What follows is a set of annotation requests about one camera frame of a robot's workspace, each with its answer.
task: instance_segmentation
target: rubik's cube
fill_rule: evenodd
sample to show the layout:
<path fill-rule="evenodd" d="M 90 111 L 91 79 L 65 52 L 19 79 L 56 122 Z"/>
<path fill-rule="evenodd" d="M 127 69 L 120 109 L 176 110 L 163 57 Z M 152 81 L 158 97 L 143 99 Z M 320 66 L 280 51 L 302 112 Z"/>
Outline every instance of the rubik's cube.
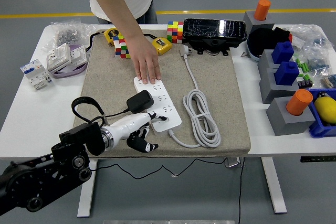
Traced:
<path fill-rule="evenodd" d="M 125 38 L 120 33 L 117 36 L 113 37 L 115 56 L 116 58 L 127 58 L 130 59 L 131 56 L 128 52 L 128 48 L 126 46 Z"/>
<path fill-rule="evenodd" d="M 183 22 L 169 21 L 167 29 L 167 40 L 171 43 L 182 44 Z"/>

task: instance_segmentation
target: orange cylinder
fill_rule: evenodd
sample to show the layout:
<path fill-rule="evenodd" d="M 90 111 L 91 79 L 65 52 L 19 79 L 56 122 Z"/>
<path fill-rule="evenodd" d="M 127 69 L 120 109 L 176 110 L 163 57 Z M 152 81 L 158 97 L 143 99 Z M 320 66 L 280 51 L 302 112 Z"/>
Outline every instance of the orange cylinder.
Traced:
<path fill-rule="evenodd" d="M 264 21 L 270 7 L 270 0 L 259 0 L 256 11 L 254 12 L 254 18 L 258 21 Z"/>
<path fill-rule="evenodd" d="M 299 89 L 286 105 L 286 110 L 292 115 L 301 115 L 313 100 L 313 95 L 306 89 Z"/>

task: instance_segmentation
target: human arm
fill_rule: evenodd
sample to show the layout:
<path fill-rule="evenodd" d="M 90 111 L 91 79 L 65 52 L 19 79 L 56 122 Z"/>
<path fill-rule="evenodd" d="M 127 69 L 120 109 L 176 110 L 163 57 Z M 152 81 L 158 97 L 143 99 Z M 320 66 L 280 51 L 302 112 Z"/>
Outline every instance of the human arm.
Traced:
<path fill-rule="evenodd" d="M 151 83 L 161 79 L 158 55 L 153 45 L 143 36 L 124 0 L 97 0 L 102 10 L 127 41 L 135 73 L 147 83 L 147 70 Z"/>

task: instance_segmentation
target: coiled white cable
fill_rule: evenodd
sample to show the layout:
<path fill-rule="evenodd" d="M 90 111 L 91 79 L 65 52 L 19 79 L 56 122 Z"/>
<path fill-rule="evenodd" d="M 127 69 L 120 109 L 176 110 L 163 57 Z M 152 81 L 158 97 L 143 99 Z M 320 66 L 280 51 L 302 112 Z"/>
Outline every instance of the coiled white cable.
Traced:
<path fill-rule="evenodd" d="M 195 84 L 195 89 L 189 92 L 188 95 L 185 95 L 183 97 L 183 105 L 185 106 L 193 127 L 193 132 L 196 141 L 198 144 L 196 145 L 187 145 L 182 143 L 175 135 L 172 130 L 169 130 L 169 136 L 172 137 L 178 144 L 187 147 L 187 148 L 198 148 L 200 146 L 203 147 L 212 147 L 215 148 L 220 144 L 221 135 L 219 133 L 218 127 L 212 118 L 207 100 L 205 97 L 205 94 L 198 89 L 197 82 L 190 70 L 188 60 L 187 60 L 187 52 L 188 47 L 185 45 L 182 45 L 184 48 L 181 50 L 181 55 L 183 55 L 186 67 L 188 69 L 188 72 L 193 79 L 193 82 Z M 197 108 L 200 112 L 200 114 L 197 114 L 196 111 L 193 108 L 193 100 L 196 101 Z M 200 121 L 203 121 L 204 128 L 202 128 Z"/>

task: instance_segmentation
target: black power adapter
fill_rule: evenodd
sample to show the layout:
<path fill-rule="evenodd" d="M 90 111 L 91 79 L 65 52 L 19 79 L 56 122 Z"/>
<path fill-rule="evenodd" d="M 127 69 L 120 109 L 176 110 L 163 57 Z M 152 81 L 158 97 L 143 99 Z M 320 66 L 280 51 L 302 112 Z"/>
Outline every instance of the black power adapter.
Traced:
<path fill-rule="evenodd" d="M 133 113 L 140 113 L 154 104 L 152 95 L 147 90 L 142 90 L 138 94 L 129 98 L 126 102 L 128 109 Z"/>

